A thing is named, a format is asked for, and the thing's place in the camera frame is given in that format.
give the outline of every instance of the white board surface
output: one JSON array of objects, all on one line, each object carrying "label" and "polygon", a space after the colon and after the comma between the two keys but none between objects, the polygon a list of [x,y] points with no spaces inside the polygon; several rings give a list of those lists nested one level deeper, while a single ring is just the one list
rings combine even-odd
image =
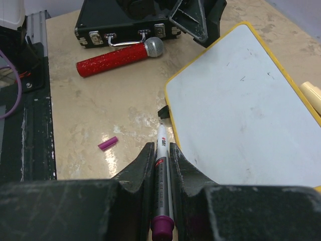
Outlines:
[{"label": "white board surface", "polygon": [[219,184],[321,185],[321,128],[247,25],[166,85],[185,157]]}]

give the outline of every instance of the silver microphone head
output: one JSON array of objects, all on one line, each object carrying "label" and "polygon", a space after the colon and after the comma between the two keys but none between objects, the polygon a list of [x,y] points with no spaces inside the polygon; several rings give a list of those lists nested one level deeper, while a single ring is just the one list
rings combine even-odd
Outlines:
[{"label": "silver microphone head", "polygon": [[144,44],[149,57],[158,57],[164,51],[164,43],[158,37],[151,37]]}]

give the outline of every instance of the red microphone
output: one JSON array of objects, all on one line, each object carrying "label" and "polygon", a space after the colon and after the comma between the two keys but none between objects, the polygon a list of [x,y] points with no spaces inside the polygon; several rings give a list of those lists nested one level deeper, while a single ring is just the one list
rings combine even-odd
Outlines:
[{"label": "red microphone", "polygon": [[80,61],[76,63],[76,68],[80,76],[88,77],[147,57],[158,57],[163,51],[164,44],[162,40],[157,37],[151,37],[144,43]]}]

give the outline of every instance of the briefcase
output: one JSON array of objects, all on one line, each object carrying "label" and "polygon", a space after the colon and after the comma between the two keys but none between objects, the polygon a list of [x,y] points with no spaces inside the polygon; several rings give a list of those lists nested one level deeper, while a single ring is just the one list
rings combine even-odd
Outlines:
[{"label": "briefcase", "polygon": [[155,36],[175,39],[181,31],[169,21],[170,11],[154,0],[85,0],[75,35],[85,48],[120,47]]}]

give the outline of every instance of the purple marker cap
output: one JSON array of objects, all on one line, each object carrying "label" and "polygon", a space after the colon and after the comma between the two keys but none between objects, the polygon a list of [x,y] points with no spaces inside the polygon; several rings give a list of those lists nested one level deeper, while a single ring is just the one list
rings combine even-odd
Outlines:
[{"label": "purple marker cap", "polygon": [[109,140],[99,144],[98,147],[102,151],[104,151],[104,150],[108,149],[109,147],[115,145],[117,142],[118,142],[118,138],[117,137],[113,137],[113,138],[110,138]]},{"label": "purple marker cap", "polygon": [[174,221],[168,216],[157,216],[151,221],[152,241],[172,241]]}]

